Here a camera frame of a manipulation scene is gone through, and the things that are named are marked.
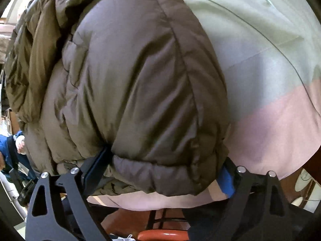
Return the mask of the person in blue jacket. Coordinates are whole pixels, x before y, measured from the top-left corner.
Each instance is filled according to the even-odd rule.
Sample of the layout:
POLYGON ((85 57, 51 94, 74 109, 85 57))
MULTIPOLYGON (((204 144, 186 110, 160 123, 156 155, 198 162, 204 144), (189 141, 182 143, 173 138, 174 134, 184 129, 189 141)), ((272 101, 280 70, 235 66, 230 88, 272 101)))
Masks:
POLYGON ((22 131, 9 137, 1 135, 1 172, 11 183, 11 169, 16 170, 22 180, 30 181, 37 178, 25 154, 24 140, 25 136, 22 131))

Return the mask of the pink striped bed sheet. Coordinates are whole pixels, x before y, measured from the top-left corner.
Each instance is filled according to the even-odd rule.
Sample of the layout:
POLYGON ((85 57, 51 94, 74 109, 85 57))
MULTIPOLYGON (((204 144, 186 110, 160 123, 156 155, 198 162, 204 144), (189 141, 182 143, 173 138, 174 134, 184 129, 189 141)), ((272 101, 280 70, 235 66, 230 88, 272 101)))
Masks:
MULTIPOLYGON (((305 0, 183 0, 207 34, 228 97, 226 158, 286 177, 320 145, 320 24, 305 0)), ((130 210, 192 208, 228 198, 216 179, 197 195, 98 195, 130 210)))

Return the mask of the olive brown puffer jacket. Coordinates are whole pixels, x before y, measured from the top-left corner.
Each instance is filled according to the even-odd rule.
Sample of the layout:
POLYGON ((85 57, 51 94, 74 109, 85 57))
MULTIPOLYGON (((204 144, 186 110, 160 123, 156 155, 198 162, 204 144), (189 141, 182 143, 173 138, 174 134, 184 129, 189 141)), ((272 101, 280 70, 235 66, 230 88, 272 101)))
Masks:
POLYGON ((32 0, 4 69, 34 169, 107 150, 98 195, 197 195, 228 155, 224 75, 183 0, 32 0))

